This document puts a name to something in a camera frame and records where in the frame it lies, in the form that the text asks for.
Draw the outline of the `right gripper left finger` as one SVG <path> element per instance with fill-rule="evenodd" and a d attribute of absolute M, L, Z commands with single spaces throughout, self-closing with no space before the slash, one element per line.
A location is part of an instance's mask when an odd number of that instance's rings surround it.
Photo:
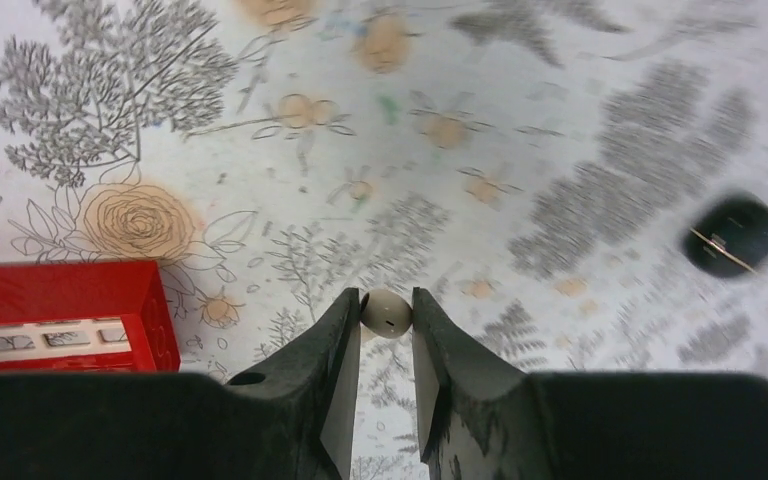
<path fill-rule="evenodd" d="M 0 374 L 0 479 L 345 479 L 360 295 L 226 383 L 199 373 Z"/>

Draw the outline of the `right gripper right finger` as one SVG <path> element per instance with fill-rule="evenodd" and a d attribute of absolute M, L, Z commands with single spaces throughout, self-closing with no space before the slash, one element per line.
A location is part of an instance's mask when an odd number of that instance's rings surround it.
<path fill-rule="evenodd" d="M 768 380 L 523 372 L 412 293 L 421 460 L 433 479 L 768 479 Z"/>

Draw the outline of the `black glossy earbud charging case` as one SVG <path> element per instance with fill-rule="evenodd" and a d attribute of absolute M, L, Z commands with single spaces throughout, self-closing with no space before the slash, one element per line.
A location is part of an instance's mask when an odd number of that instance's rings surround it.
<path fill-rule="evenodd" d="M 690 225 L 680 251 L 714 278 L 758 272 L 768 261 L 768 205 L 749 194 L 723 197 Z"/>

